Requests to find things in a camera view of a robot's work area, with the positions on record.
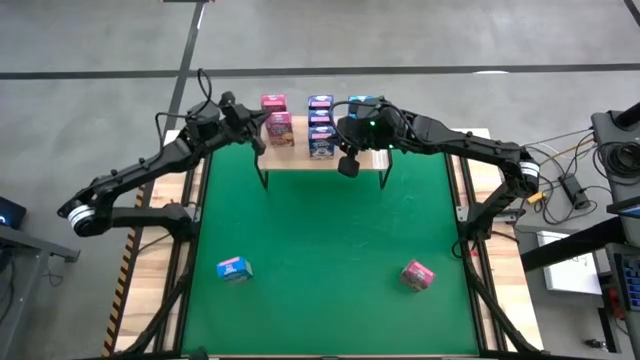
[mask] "wooden table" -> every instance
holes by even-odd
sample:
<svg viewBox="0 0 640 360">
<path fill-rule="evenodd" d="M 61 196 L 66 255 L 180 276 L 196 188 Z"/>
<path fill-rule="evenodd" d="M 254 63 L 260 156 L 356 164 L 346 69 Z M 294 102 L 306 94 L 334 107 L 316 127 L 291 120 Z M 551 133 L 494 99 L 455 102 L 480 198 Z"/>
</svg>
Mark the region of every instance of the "wooden table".
<svg viewBox="0 0 640 360">
<path fill-rule="evenodd" d="M 475 135 L 489 137 L 489 131 L 487 129 L 458 130 L 463 132 L 473 131 Z M 177 136 L 177 133 L 178 131 L 169 132 L 165 140 L 167 142 L 172 141 L 173 138 Z M 292 148 L 292 152 L 307 149 L 306 129 L 298 127 L 295 139 L 298 145 Z M 284 164 L 290 161 L 283 162 L 282 159 L 270 156 L 269 150 L 263 158 L 260 163 L 261 167 L 269 168 L 270 170 L 285 170 L 287 165 Z M 360 155 L 361 166 L 369 170 L 380 171 L 386 169 L 388 163 L 386 163 L 385 159 L 387 159 L 386 154 L 375 155 L 365 153 Z M 458 192 L 462 202 L 461 205 L 464 205 L 467 197 L 462 186 L 463 181 L 460 162 L 454 157 L 453 163 L 459 188 Z M 326 161 L 323 164 L 331 166 L 331 169 L 335 169 L 336 166 L 334 161 Z M 476 199 L 480 202 L 484 201 L 489 194 L 501 184 L 500 171 L 495 166 L 476 161 L 469 161 L 469 168 Z M 198 198 L 201 174 L 202 163 L 196 168 L 195 176 L 193 177 L 190 194 L 190 199 L 193 202 Z M 157 179 L 153 185 L 149 206 L 161 207 L 170 202 L 179 202 L 184 186 L 184 173 L 168 174 Z M 143 205 L 143 194 L 144 188 L 141 187 L 137 196 L 136 206 Z M 514 235 L 512 227 L 506 224 L 495 223 L 494 230 L 501 231 L 508 235 Z M 104 341 L 102 355 L 107 356 L 114 351 L 124 350 L 131 345 L 159 308 L 167 277 L 168 261 L 172 251 L 172 239 L 168 237 L 150 246 L 141 253 L 137 253 L 137 251 L 141 246 L 152 242 L 164 234 L 166 234 L 166 231 L 161 228 L 145 228 L 140 231 L 132 230 L 130 232 L 124 249 L 121 271 L 118 277 L 118 284 L 116 285 L 113 309 L 107 324 L 107 337 Z M 188 246 L 188 244 L 182 245 L 183 251 L 181 251 L 181 255 L 187 253 L 186 249 Z M 486 246 L 500 306 L 524 337 L 532 345 L 538 349 L 542 349 L 542 340 L 531 303 L 525 273 L 520 262 L 517 244 L 511 239 L 493 235 L 490 240 L 486 241 Z M 472 252 L 472 256 L 474 256 L 474 264 L 478 265 L 477 254 Z M 181 261 L 184 262 L 184 256 L 181 256 Z M 482 300 L 480 300 L 480 303 L 488 347 L 489 349 L 495 349 L 496 345 L 492 335 L 491 317 Z M 175 320 L 178 307 L 179 304 L 174 306 L 168 320 L 165 337 L 165 347 L 167 349 L 170 348 L 172 343 L 170 339 L 173 339 L 173 335 L 175 334 Z M 510 343 L 508 343 L 508 346 L 510 350 L 515 350 Z M 153 343 L 148 347 L 147 351 L 151 351 L 152 348 Z"/>
</svg>

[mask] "cardboard box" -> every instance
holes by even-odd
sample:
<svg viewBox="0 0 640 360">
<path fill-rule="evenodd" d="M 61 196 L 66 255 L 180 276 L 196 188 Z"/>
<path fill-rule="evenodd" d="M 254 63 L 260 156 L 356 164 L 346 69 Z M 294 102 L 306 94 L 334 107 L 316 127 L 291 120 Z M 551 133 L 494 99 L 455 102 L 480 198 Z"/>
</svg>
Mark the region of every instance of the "cardboard box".
<svg viewBox="0 0 640 360">
<path fill-rule="evenodd" d="M 275 146 L 293 146 L 293 124 L 287 111 L 271 113 L 265 122 L 269 141 Z"/>
<path fill-rule="evenodd" d="M 262 110 L 271 112 L 287 111 L 286 95 L 262 95 L 260 97 Z"/>
<path fill-rule="evenodd" d="M 309 127 L 312 126 L 331 126 L 329 110 L 309 110 Z"/>
<path fill-rule="evenodd" d="M 333 159 L 334 145 L 326 139 L 335 130 L 331 126 L 314 126 L 309 128 L 309 155 L 312 160 Z"/>
<path fill-rule="evenodd" d="M 333 104 L 333 95 L 309 96 L 309 110 L 329 110 Z"/>
<path fill-rule="evenodd" d="M 247 281 L 253 277 L 251 264 L 241 256 L 218 263 L 216 271 L 219 278 L 231 283 Z"/>
<path fill-rule="evenodd" d="M 409 265 L 402 270 L 400 281 L 413 290 L 420 291 L 428 288 L 435 277 L 436 274 L 433 271 L 427 269 L 416 260 L 411 260 Z"/>
</svg>

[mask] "small wooden platform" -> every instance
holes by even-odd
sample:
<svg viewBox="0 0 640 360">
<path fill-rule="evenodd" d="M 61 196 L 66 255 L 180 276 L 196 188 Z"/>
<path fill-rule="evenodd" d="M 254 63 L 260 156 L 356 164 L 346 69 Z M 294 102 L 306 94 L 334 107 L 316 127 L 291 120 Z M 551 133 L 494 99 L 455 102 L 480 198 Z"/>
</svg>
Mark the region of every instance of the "small wooden platform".
<svg viewBox="0 0 640 360">
<path fill-rule="evenodd" d="M 344 153 L 335 147 L 333 159 L 311 160 L 309 158 L 309 124 L 306 116 L 292 116 L 293 142 L 296 146 L 272 146 L 266 129 L 262 129 L 262 140 L 267 144 L 264 155 L 258 158 L 258 167 L 269 171 L 291 170 L 335 170 Z M 383 171 L 389 167 L 387 150 L 364 151 L 356 157 L 361 171 Z"/>
<path fill-rule="evenodd" d="M 304 117 L 294 118 L 296 119 L 296 124 L 301 121 L 299 120 L 300 118 L 305 119 Z M 307 130 L 303 128 L 304 126 L 306 125 L 294 125 L 294 129 L 297 129 L 295 133 L 297 146 L 291 148 L 291 154 L 289 154 L 289 156 L 298 160 L 292 160 L 291 158 L 285 159 L 282 157 L 282 154 L 276 156 L 275 153 L 270 153 L 270 149 L 267 149 L 267 153 L 262 157 L 263 159 L 260 160 L 260 167 L 269 170 L 285 170 L 287 166 L 289 166 L 285 164 L 290 164 L 292 161 L 299 162 L 295 165 L 296 168 L 304 166 L 305 161 L 312 161 L 316 169 L 318 162 L 321 162 L 323 166 L 326 164 L 327 169 L 335 169 L 339 155 L 337 155 L 334 160 L 309 160 L 308 147 L 306 146 Z M 487 129 L 457 130 L 463 132 L 473 131 L 475 135 L 489 137 Z M 173 140 L 173 138 L 177 136 L 177 133 L 177 131 L 170 132 L 166 140 Z M 361 166 L 367 167 L 370 170 L 381 171 L 382 169 L 386 169 L 388 163 L 384 162 L 385 159 L 387 159 L 386 154 L 374 155 L 372 153 L 363 153 L 360 155 Z M 501 184 L 500 171 L 495 166 L 476 161 L 470 161 L 469 165 L 476 199 L 480 202 L 484 201 L 489 194 Z M 465 205 L 467 199 L 462 185 L 460 165 L 458 159 L 455 157 L 454 168 L 460 199 L 462 205 Z M 201 172 L 202 164 L 196 169 L 194 176 L 191 193 L 191 201 L 193 202 L 196 201 L 200 189 Z M 169 174 L 157 179 L 153 187 L 149 206 L 162 207 L 170 202 L 179 202 L 184 183 L 184 173 Z M 494 224 L 494 230 L 509 235 L 514 234 L 513 229 L 505 224 Z M 165 234 L 166 231 L 164 229 L 145 228 L 139 236 L 139 242 L 135 244 L 133 244 L 133 241 L 129 242 L 127 248 L 124 250 L 125 257 L 122 262 L 121 274 L 116 287 L 113 311 L 107 324 L 107 338 L 104 343 L 103 355 L 108 355 L 113 351 L 124 350 L 131 345 L 159 308 L 167 277 L 172 239 L 168 237 L 140 253 L 137 253 L 137 249 Z M 525 338 L 538 349 L 542 349 L 542 340 L 531 303 L 525 273 L 522 268 L 522 263 L 520 262 L 517 244 L 511 239 L 494 235 L 490 240 L 486 241 L 486 246 L 497 297 L 501 307 Z M 185 249 L 181 251 L 183 255 L 186 255 L 186 253 L 187 251 Z M 481 272 L 479 266 L 476 266 L 476 269 L 479 273 Z M 175 334 L 175 318 L 178 306 L 179 304 L 174 306 L 172 315 L 168 321 L 165 341 L 166 349 L 169 349 L 171 346 L 171 339 L 173 339 L 173 335 Z M 486 306 L 482 305 L 481 308 L 489 348 L 495 349 L 495 339 L 492 335 L 493 330 L 489 312 Z M 511 350 L 515 350 L 510 343 L 509 347 Z"/>
</svg>

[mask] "monitor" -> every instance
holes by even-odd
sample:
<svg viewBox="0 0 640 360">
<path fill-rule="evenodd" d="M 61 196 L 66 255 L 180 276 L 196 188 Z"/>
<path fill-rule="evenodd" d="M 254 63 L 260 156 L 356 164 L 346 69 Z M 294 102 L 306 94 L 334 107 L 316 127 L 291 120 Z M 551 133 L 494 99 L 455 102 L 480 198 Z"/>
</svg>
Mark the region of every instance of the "monitor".
<svg viewBox="0 0 640 360">
<path fill-rule="evenodd" d="M 0 226 L 19 230 L 27 209 L 0 196 Z"/>
</svg>

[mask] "wooden shelf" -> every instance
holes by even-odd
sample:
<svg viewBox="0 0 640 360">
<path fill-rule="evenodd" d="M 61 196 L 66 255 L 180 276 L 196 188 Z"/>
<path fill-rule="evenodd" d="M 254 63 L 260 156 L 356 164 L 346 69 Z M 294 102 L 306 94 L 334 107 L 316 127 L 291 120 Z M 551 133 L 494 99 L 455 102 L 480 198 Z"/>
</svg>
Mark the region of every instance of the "wooden shelf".
<svg viewBox="0 0 640 360">
<path fill-rule="evenodd" d="M 258 167 L 269 171 L 336 170 L 344 153 L 336 146 L 333 159 L 311 160 L 309 156 L 309 125 L 306 116 L 292 116 L 293 141 L 295 146 L 272 146 L 266 128 L 262 128 L 262 139 L 267 145 L 265 153 L 258 158 Z M 384 171 L 389 167 L 387 150 L 363 151 L 357 156 L 360 171 Z"/>
</svg>

